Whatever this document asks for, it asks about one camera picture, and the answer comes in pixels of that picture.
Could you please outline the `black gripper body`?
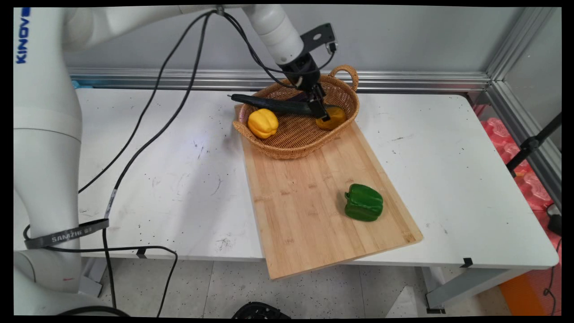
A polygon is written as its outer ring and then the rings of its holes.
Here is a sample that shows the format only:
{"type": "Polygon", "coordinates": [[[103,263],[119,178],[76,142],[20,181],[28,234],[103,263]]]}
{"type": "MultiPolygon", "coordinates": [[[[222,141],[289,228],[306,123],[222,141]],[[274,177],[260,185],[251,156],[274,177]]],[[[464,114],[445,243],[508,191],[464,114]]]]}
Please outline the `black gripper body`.
{"type": "Polygon", "coordinates": [[[301,54],[293,61],[283,64],[282,72],[290,82],[289,85],[284,84],[286,87],[303,92],[324,92],[320,84],[321,73],[311,53],[301,54]]]}

